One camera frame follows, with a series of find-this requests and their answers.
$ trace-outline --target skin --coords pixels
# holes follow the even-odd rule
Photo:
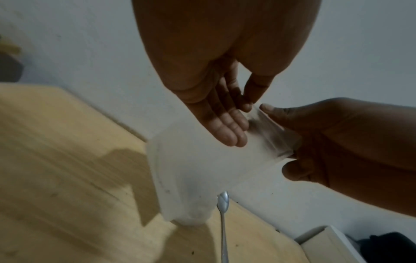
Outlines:
[[[416,216],[416,108],[345,98],[260,108],[303,137],[296,160],[283,167],[286,178]]]
[[[163,84],[220,142],[243,147],[248,112],[305,43],[320,0],[133,0]],[[252,74],[241,93],[238,63]]]

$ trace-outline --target plastic bag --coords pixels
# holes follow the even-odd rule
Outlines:
[[[182,118],[147,144],[165,220],[203,224],[215,209],[218,194],[293,154],[299,135],[256,107],[245,115],[250,128],[243,148],[218,142],[193,116]]]

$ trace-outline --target light wood tabletop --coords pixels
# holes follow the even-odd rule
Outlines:
[[[235,202],[226,221],[231,263],[308,262]],[[220,263],[220,215],[165,222],[143,141],[60,88],[0,84],[0,262]]]

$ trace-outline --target spoon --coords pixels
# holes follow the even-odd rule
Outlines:
[[[225,191],[217,196],[217,207],[221,213],[221,233],[222,233],[222,253],[221,261],[222,263],[228,263],[228,250],[227,250],[227,239],[225,237],[225,217],[224,214],[227,212],[228,206],[230,204],[230,199],[228,198],[228,192]]]

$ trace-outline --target wall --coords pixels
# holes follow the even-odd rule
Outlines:
[[[338,96],[416,106],[416,2],[324,0],[316,26],[263,101],[293,107]],[[59,85],[150,138],[185,111],[144,52],[129,0],[2,0],[0,33],[22,46],[22,82]],[[241,69],[239,82],[249,73]],[[416,219],[285,180],[277,165],[232,197],[296,237],[332,224],[355,238]]]

